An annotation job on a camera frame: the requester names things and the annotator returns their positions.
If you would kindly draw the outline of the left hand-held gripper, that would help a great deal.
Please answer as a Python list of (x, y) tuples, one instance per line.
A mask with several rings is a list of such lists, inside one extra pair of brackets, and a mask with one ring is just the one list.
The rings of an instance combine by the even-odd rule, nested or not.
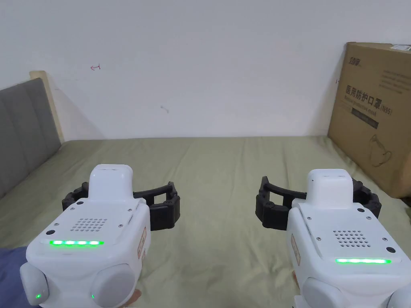
[[(100, 164), (65, 196), (64, 211), (29, 243), (20, 268), (30, 305), (119, 308), (131, 298), (150, 229), (172, 229), (180, 218), (173, 182), (133, 192), (132, 178), (127, 165)], [(160, 195), (166, 200), (155, 203)]]

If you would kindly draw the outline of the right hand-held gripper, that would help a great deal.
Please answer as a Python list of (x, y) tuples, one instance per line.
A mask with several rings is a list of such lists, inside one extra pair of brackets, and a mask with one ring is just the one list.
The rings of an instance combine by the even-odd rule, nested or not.
[(379, 222), (381, 208), (378, 196), (343, 169), (312, 170), (307, 193), (262, 177), (255, 213), (263, 227), (286, 231), (299, 286), (291, 307), (411, 306), (411, 261)]

